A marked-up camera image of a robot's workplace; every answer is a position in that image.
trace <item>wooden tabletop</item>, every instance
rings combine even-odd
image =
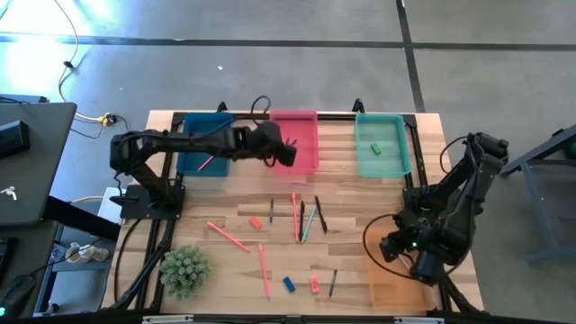
[[[174,111],[151,111],[147,129],[169,130]],[[427,179],[437,183],[444,173],[438,156],[446,145],[440,117],[436,113],[416,114],[418,135]],[[252,121],[236,121],[234,125]],[[277,177],[259,160],[241,160],[230,165],[229,176],[185,177],[186,198],[181,219],[176,223],[172,249],[184,245],[201,248],[212,272],[206,284],[189,300],[178,301],[165,290],[163,313],[246,313],[246,314],[394,314],[371,304],[362,231],[372,218],[402,209],[404,179],[363,178],[357,172],[354,123],[319,121],[319,168],[315,175]],[[160,174],[164,154],[156,154],[148,165]],[[445,155],[445,167],[449,167]],[[418,186],[418,177],[414,176]],[[314,221],[306,244],[294,242],[291,193],[304,200],[309,214],[316,194],[321,202],[329,232]],[[274,222],[269,223],[270,199],[274,198]],[[257,216],[263,223],[255,230],[248,220]],[[227,241],[206,223],[212,221],[243,242],[252,253]],[[150,220],[143,220],[126,243],[119,272],[122,294],[142,267]],[[121,228],[116,251],[131,221]],[[266,300],[258,244],[265,245],[265,259],[272,299]],[[112,262],[115,265],[117,253]],[[334,296],[328,297],[333,269],[338,269]],[[108,276],[103,307],[113,303],[114,267]],[[154,293],[158,268],[150,276],[146,306]],[[310,275],[319,278],[320,294],[312,295]],[[289,276],[296,292],[289,294],[283,278]],[[452,275],[454,283],[475,307],[482,309],[472,256]]]

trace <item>gray floor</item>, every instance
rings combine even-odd
[[[0,31],[70,34],[52,2],[29,7],[30,1],[14,0]],[[61,3],[82,35],[401,41],[392,0]],[[576,42],[573,1],[405,0],[405,5],[414,41]],[[29,37],[0,43],[0,93],[57,101],[61,61],[71,50]],[[151,109],[213,110],[222,100],[230,108],[248,108],[258,95],[270,95],[277,109],[347,111],[362,97],[369,111],[415,112],[403,49],[83,45],[80,55],[78,71],[64,85],[65,97],[83,113],[119,113],[134,129],[144,128]],[[441,114],[448,139],[486,131],[509,140],[515,158],[576,120],[574,52],[416,50],[415,56],[426,111]],[[74,128],[98,131],[84,124]],[[52,193],[73,199],[115,185],[107,166],[108,142],[124,131],[116,125],[98,140],[70,134]],[[461,155],[462,148],[450,149],[453,161]],[[566,193],[553,190],[560,180],[570,188],[567,176],[546,179],[544,196]],[[576,259],[525,261],[544,240],[522,178],[497,180],[485,207],[472,251],[486,309],[574,322]]]

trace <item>black metal frame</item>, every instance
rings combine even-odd
[[[218,105],[218,109],[217,109],[218,113],[223,112],[223,111],[227,111],[227,110],[228,110],[228,108],[224,102],[222,102]],[[365,113],[365,107],[362,103],[362,100],[360,100],[360,99],[355,100],[352,112],[353,113]],[[319,121],[342,121],[342,122],[349,121],[349,122],[353,122],[356,119],[356,115],[353,113],[322,113],[322,112],[320,112],[318,114],[318,119],[319,119]],[[170,125],[170,131],[177,131],[178,130],[178,127],[184,121],[186,114],[187,114],[187,112],[174,112],[173,117],[172,117],[172,122]],[[236,120],[236,121],[267,120],[268,119],[267,114],[251,114],[248,112],[231,112],[231,114],[233,115],[234,120]],[[428,179],[426,176],[426,168],[424,166],[424,158],[422,156],[422,149],[420,146],[416,115],[413,113],[404,113],[402,115],[402,117],[403,117],[403,120],[404,120],[406,126],[408,127],[408,131],[410,132],[410,135],[411,135],[410,137],[412,139],[412,146],[414,148],[414,158],[416,161],[416,169],[418,172],[418,179],[419,179],[420,185],[427,185]],[[161,176],[163,178],[169,177],[170,167],[172,166],[172,160],[173,160],[173,154],[166,153],[164,165],[162,167],[162,174],[161,174]],[[184,175],[182,175],[180,173],[176,173],[175,185],[176,186],[182,185],[183,178],[184,178]],[[409,174],[405,175],[404,179],[406,181],[406,186],[408,188],[414,187],[414,180],[413,180],[411,172]],[[161,222],[161,220],[152,220],[152,226],[150,227],[148,244],[146,247],[146,254],[144,256],[144,264],[146,264],[146,262],[149,260],[150,256],[152,255],[152,253],[155,250],[155,247],[157,244],[157,237],[158,237],[158,230],[160,227],[159,226],[160,222]],[[139,290],[139,293],[137,295],[137,298],[136,298],[136,309],[137,310],[144,309],[145,296],[146,296],[146,291],[148,289],[148,284],[149,284],[149,278],[147,278],[145,280],[144,284],[142,285],[142,288]],[[160,311],[160,304],[162,302],[163,291],[164,291],[164,285],[160,282],[160,276],[158,276],[157,281],[156,281],[156,288],[154,291],[154,297],[153,297],[152,303],[149,306],[149,308],[152,309],[153,311],[157,311],[157,312]],[[440,296],[441,296],[442,309],[444,311],[451,311],[452,307],[451,307],[450,299],[446,293],[446,289],[440,285],[439,291],[440,291]],[[211,314],[202,315],[202,317],[206,317],[206,318],[209,318],[210,316],[211,316]],[[359,316],[359,317],[353,317],[353,318],[355,320],[362,320],[364,317]],[[378,318],[379,318],[379,320],[389,320],[391,317],[381,316]]]

